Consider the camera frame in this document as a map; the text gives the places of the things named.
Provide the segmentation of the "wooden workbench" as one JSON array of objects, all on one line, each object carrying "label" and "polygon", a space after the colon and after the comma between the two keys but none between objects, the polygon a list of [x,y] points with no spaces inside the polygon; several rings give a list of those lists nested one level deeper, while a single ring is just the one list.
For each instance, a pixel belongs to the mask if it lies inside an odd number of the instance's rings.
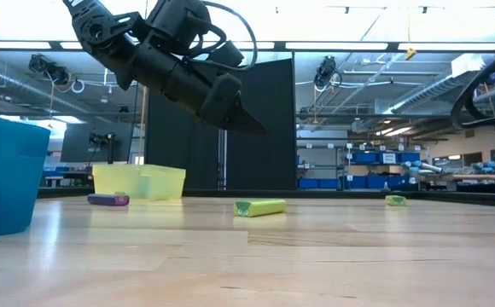
[{"label": "wooden workbench", "polygon": [[421,174],[417,175],[416,179],[424,182],[450,182],[463,180],[495,181],[495,174]]}]

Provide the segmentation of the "black partition panel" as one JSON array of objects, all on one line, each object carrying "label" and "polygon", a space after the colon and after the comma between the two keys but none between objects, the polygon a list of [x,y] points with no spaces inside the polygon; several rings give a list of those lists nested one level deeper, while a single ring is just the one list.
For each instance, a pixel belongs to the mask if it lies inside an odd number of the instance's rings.
[{"label": "black partition panel", "polygon": [[257,64],[238,74],[242,105],[266,128],[264,135],[227,134],[226,187],[233,190],[295,190],[294,63]]},{"label": "black partition panel", "polygon": [[186,189],[218,187],[218,130],[150,91],[145,162],[186,170]]}]

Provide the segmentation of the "yellow translucent plastic bin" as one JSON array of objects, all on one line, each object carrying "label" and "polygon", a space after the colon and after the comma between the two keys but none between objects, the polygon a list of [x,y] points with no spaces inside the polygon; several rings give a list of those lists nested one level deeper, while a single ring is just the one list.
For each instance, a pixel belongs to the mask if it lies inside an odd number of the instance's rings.
[{"label": "yellow translucent plastic bin", "polygon": [[95,165],[97,194],[126,194],[135,200],[177,200],[186,170],[161,165]]}]

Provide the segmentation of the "blue plastic bin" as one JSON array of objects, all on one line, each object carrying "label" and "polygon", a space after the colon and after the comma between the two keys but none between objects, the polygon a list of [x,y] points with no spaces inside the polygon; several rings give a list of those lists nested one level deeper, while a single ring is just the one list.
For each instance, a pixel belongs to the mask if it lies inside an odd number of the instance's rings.
[{"label": "blue plastic bin", "polygon": [[45,128],[0,119],[0,235],[30,226],[49,141]]}]

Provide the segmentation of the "silver partition hinge post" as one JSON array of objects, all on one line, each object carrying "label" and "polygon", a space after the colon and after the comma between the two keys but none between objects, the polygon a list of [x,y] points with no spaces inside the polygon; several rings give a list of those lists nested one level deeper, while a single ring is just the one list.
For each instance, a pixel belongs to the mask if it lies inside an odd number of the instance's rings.
[{"label": "silver partition hinge post", "polygon": [[227,189],[227,131],[218,131],[218,189]]}]

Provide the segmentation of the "purple rectangular block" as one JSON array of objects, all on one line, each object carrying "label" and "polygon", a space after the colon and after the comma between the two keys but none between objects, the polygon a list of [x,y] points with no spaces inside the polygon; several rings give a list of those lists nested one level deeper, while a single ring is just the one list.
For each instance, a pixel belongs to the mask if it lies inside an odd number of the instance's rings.
[{"label": "purple rectangular block", "polygon": [[97,206],[128,206],[130,197],[126,194],[89,194],[87,201]]}]

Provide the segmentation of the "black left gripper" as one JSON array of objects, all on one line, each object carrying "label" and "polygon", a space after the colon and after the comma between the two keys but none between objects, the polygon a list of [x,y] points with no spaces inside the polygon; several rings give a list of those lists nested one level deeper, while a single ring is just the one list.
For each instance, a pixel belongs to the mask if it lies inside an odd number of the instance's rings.
[{"label": "black left gripper", "polygon": [[134,76],[202,122],[225,130],[265,135],[266,128],[240,101],[240,79],[211,67],[194,67],[148,43],[137,47]]}]

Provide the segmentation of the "silver ventilation duct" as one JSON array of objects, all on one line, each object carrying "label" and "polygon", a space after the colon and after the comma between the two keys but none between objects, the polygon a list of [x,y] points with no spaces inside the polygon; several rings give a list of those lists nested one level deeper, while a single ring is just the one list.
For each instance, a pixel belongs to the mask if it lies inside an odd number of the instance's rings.
[{"label": "silver ventilation duct", "polygon": [[69,116],[96,115],[94,110],[59,92],[48,79],[41,81],[34,76],[21,77],[8,65],[0,67],[0,90],[5,94],[11,94],[13,98],[19,98],[28,106],[43,107],[48,112],[67,113]]},{"label": "silver ventilation duct", "polygon": [[379,113],[386,115],[405,113],[413,107],[450,93],[454,89],[463,88],[478,71],[493,60],[495,60],[495,54],[461,54],[451,61],[450,67],[444,72],[400,98],[388,102],[379,110]]}]

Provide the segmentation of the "dark wall screen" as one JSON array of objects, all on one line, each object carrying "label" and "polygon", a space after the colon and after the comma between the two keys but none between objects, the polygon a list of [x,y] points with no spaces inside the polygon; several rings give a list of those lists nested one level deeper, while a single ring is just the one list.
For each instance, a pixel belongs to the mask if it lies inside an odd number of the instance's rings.
[{"label": "dark wall screen", "polygon": [[[74,124],[68,125],[62,142],[61,162],[84,163],[89,162],[92,149],[89,148],[90,133],[106,134],[111,132],[107,124]],[[98,151],[91,162],[107,162],[107,152]]]}]

